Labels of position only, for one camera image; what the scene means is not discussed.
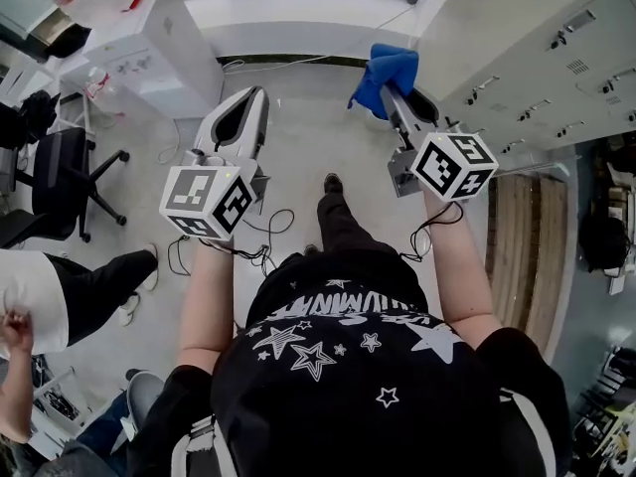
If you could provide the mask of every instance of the black shoe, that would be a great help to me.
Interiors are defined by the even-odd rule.
[[[303,254],[305,256],[312,256],[313,254],[318,254],[320,250],[313,243],[310,243],[305,247]]]
[[[126,371],[126,379],[130,382],[137,373],[141,373],[141,370],[136,370],[133,368]]]
[[[330,173],[325,177],[325,194],[328,193],[336,193],[341,195],[344,193],[345,189],[342,185],[342,180],[335,173]]]

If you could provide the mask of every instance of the white shoe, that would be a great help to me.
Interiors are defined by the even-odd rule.
[[[152,252],[152,255],[157,258],[157,260],[159,260],[157,247],[154,243],[149,243],[143,249]],[[155,289],[155,286],[157,286],[157,282],[159,282],[159,267],[155,268],[153,272],[148,277],[146,277],[146,280],[141,283],[141,285],[144,287],[144,289],[152,291]]]
[[[139,300],[139,293],[135,291],[128,297],[128,300],[126,300],[126,303],[124,305],[119,306],[119,308],[117,309],[117,311],[119,311],[119,325],[121,325],[122,327],[130,325],[133,313],[139,305]]]

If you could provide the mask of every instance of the sleeve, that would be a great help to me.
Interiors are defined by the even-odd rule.
[[[477,355],[501,388],[533,403],[553,442],[556,474],[564,475],[569,470],[572,442],[560,376],[546,364],[537,345],[517,329],[495,331],[477,348]]]
[[[212,414],[212,376],[195,366],[176,368],[128,445],[128,477],[169,476],[172,451],[192,424]]]

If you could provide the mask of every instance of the black t-shirt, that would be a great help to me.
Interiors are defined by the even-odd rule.
[[[361,253],[270,276],[214,379],[173,373],[131,445],[131,475],[168,475],[165,453],[210,412],[240,477],[504,475],[500,388],[534,404],[566,461],[562,383],[537,347],[502,329],[472,350],[425,312],[407,265]]]

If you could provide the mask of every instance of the blue towel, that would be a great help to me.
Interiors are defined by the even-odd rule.
[[[392,81],[402,95],[409,95],[415,84],[418,63],[419,54],[412,50],[387,44],[372,45],[371,59],[367,62],[365,75],[351,96],[348,107],[351,108],[355,100],[370,109],[375,116],[389,120],[380,97],[381,88]]]

